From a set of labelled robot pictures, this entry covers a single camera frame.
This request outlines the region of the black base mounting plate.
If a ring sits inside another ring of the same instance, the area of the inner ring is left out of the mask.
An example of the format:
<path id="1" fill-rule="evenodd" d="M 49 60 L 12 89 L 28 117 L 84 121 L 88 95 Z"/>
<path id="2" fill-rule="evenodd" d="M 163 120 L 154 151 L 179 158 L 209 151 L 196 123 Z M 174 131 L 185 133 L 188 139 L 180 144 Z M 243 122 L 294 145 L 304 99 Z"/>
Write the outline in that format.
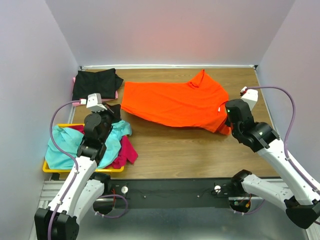
<path id="1" fill-rule="evenodd" d="M 249 212 L 252 196 L 236 188 L 230 178 L 112 179 L 109 195 L 93 204 L 101 214 L 112 210 L 231 208 Z"/>

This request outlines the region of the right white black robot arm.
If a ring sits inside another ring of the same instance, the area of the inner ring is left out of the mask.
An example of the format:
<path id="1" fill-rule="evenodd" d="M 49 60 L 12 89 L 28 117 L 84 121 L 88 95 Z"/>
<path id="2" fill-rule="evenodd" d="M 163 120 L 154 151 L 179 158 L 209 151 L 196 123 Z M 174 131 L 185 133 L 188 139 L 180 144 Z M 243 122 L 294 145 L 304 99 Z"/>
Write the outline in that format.
<path id="1" fill-rule="evenodd" d="M 232 136 L 264 158 L 287 185 L 280 187 L 242 170 L 233 176 L 230 191 L 253 194 L 285 211 L 298 227 L 308 229 L 320 217 L 320 184 L 285 149 L 278 133 L 265 122 L 256 122 L 243 99 L 225 105 Z"/>

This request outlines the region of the teal t shirt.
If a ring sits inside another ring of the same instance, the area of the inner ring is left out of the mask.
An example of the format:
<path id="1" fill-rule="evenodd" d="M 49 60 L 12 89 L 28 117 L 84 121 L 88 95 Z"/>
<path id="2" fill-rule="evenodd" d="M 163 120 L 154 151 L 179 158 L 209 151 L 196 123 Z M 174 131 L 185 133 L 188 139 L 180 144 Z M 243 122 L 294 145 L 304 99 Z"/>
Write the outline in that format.
<path id="1" fill-rule="evenodd" d="M 131 125 L 121 120 L 112 124 L 112 131 L 106 140 L 106 151 L 98 165 L 98 169 L 120 169 L 126 163 L 134 164 L 138 158 L 138 153 L 129 141 L 128 136 L 132 134 Z M 61 127 L 55 125 L 52 129 L 53 139 L 58 147 L 74 158 L 78 147 L 84 136 L 84 125 L 67 125 Z M 50 169 L 69 170 L 74 165 L 74 161 L 57 149 L 51 139 L 48 140 L 48 147 L 45 160 Z"/>

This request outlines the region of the orange t shirt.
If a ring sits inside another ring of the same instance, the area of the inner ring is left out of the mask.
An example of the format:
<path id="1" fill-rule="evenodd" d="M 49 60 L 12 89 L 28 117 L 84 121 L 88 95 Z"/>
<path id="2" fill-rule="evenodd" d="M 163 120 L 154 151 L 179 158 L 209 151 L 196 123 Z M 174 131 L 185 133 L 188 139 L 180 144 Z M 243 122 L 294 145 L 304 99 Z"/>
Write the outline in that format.
<path id="1" fill-rule="evenodd" d="M 201 70 L 180 83 L 126 82 L 121 108 L 129 114 L 161 125 L 202 128 L 230 135 L 225 104 L 229 94 Z"/>

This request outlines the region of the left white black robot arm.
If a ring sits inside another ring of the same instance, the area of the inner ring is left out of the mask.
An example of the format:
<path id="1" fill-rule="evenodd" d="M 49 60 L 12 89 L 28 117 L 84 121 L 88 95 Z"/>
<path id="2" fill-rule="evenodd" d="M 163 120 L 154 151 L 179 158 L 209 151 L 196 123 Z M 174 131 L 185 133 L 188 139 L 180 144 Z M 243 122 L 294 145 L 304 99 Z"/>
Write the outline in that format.
<path id="1" fill-rule="evenodd" d="M 53 145 L 71 158 L 71 171 L 46 208 L 38 208 L 34 215 L 36 238 L 38 240 L 75 240 L 80 223 L 98 197 L 110 194 L 110 177 L 97 173 L 107 147 L 106 141 L 112 131 L 112 124 L 120 120 L 120 105 L 105 102 L 88 104 L 91 111 L 84 120 L 84 136 L 72 156 L 62 149 L 53 135 Z"/>

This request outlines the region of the pink folded t shirt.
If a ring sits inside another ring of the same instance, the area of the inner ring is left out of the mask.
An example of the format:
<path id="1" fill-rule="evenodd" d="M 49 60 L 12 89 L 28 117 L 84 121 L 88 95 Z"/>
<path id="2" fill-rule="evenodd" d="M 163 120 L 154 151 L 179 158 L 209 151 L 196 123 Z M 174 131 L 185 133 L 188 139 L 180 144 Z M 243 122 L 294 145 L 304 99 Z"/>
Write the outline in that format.
<path id="1" fill-rule="evenodd" d="M 73 85 L 74 85 L 75 82 L 76 82 L 76 78 L 73 77 L 72 80 L 73 80 Z M 115 98 L 102 98 L 101 100 L 102 100 L 102 102 L 109 102 L 109 101 L 117 100 L 118 97 L 119 97 L 118 91 L 116 91 L 116 92 L 115 92 Z M 83 104 L 82 104 L 81 102 L 74 102 L 74 103 L 72 103 L 72 105 L 73 105 L 74 107 L 78 107 L 78 106 L 82 106 Z"/>

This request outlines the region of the yellow plastic bin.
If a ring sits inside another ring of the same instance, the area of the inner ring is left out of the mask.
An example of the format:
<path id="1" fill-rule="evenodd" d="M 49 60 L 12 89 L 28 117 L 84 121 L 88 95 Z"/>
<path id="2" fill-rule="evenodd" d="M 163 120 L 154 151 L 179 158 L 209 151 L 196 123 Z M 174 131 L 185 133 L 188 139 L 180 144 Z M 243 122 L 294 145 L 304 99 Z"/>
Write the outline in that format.
<path id="1" fill-rule="evenodd" d="M 59 123 L 56 126 L 54 126 L 52 129 L 54 140 L 56 141 L 58 146 L 70 154 L 70 152 L 67 151 L 67 149 L 71 146 L 74 146 L 74 144 L 67 143 L 67 141 L 71 139 L 70 135 L 65 130 L 65 127 L 67 125 L 83 125 L 83 124 Z M 48 148 L 44 157 L 44 163 L 42 167 L 42 170 L 45 173 L 57 173 L 57 174 L 69 173 L 73 164 L 74 164 L 74 161 L 64 153 L 60 152 L 54 146 L 52 140 L 48 141 Z M 97 167 L 95 171 L 97 173 L 120 173 L 123 170 L 124 170 L 124 166 L 121 167 L 120 169 L 114 169 L 112 167 L 99 169 Z"/>

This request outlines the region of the black folded t shirt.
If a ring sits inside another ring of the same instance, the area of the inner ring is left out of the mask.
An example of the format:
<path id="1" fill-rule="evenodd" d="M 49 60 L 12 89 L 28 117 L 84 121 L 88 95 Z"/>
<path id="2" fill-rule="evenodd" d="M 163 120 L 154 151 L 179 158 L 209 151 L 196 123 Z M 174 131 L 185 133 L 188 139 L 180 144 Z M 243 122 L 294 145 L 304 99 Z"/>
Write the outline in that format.
<path id="1" fill-rule="evenodd" d="M 114 68 L 98 71 L 78 71 L 72 90 L 72 100 L 86 99 L 88 95 L 100 94 L 102 99 L 115 99 L 123 79 Z"/>

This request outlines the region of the magenta t shirt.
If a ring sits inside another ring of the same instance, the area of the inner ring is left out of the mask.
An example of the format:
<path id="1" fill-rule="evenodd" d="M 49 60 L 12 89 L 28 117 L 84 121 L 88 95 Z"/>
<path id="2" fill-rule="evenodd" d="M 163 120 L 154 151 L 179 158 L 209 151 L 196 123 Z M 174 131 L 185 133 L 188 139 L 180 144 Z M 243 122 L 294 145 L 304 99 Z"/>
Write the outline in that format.
<path id="1" fill-rule="evenodd" d="M 70 140 L 67 143 L 74 145 L 70 146 L 67 151 L 75 156 L 84 136 L 84 125 L 68 124 L 64 129 L 70 135 Z M 129 141 L 128 136 L 131 134 L 132 128 L 128 122 L 121 120 L 112 124 L 112 131 L 105 142 L 106 151 L 98 165 L 99 169 L 120 169 L 127 162 L 135 163 L 138 153 Z"/>

